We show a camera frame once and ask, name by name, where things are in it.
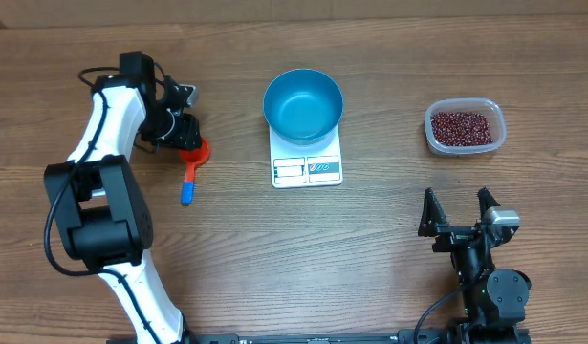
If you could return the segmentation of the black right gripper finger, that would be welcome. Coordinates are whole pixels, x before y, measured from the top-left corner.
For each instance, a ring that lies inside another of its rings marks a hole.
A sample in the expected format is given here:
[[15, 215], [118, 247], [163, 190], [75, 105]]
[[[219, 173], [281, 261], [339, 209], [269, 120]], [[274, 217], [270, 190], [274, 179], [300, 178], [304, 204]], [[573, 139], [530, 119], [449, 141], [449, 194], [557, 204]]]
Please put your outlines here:
[[421, 221], [418, 227], [420, 237], [436, 237], [448, 227], [448, 220], [433, 189], [429, 187], [424, 193]]
[[495, 206], [500, 206], [493, 196], [490, 194], [490, 191], [483, 187], [477, 192], [477, 197], [479, 200], [479, 209], [481, 215], [481, 222], [484, 224], [491, 224], [492, 219], [490, 215], [490, 209]]

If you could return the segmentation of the red plastic scoop blue handle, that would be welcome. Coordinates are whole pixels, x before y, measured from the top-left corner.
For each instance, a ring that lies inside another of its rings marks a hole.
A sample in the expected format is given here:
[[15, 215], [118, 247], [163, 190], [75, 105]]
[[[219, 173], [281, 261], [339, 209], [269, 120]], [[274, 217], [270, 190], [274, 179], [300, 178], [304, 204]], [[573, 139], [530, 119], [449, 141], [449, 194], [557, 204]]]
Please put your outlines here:
[[193, 203], [194, 198], [196, 169], [205, 164], [210, 157], [208, 140], [202, 138], [202, 144], [199, 148], [193, 150], [180, 150], [179, 156], [185, 163], [185, 176], [180, 202], [182, 206], [190, 206]]

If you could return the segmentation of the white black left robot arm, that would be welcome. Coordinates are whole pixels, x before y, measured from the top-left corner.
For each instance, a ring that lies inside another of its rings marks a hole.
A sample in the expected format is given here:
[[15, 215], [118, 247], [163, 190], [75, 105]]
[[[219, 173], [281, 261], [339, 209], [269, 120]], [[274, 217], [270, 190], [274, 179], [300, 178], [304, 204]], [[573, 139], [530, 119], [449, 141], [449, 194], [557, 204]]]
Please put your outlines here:
[[46, 257], [63, 275], [100, 278], [132, 323], [133, 342], [193, 343], [153, 262], [153, 222], [130, 158], [142, 140], [207, 159], [208, 142], [188, 112], [197, 89], [176, 82], [140, 51], [122, 53], [118, 66], [95, 71], [92, 114], [81, 141], [66, 161], [44, 171]]

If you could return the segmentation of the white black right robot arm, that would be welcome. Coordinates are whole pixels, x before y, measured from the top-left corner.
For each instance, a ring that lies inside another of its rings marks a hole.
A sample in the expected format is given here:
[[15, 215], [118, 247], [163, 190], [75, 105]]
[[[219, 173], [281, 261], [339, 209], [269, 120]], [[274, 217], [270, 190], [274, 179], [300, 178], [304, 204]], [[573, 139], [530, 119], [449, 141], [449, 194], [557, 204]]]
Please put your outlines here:
[[[418, 235], [435, 240], [432, 250], [450, 254], [459, 287], [430, 306], [413, 330], [415, 343], [529, 343], [525, 319], [532, 282], [523, 272], [498, 269], [490, 251], [506, 244], [520, 227], [515, 209], [500, 205], [489, 190], [477, 193], [480, 218], [470, 226], [452, 226], [431, 188], [424, 193]], [[422, 329], [425, 320], [449, 300], [461, 296], [464, 318], [443, 330]]]

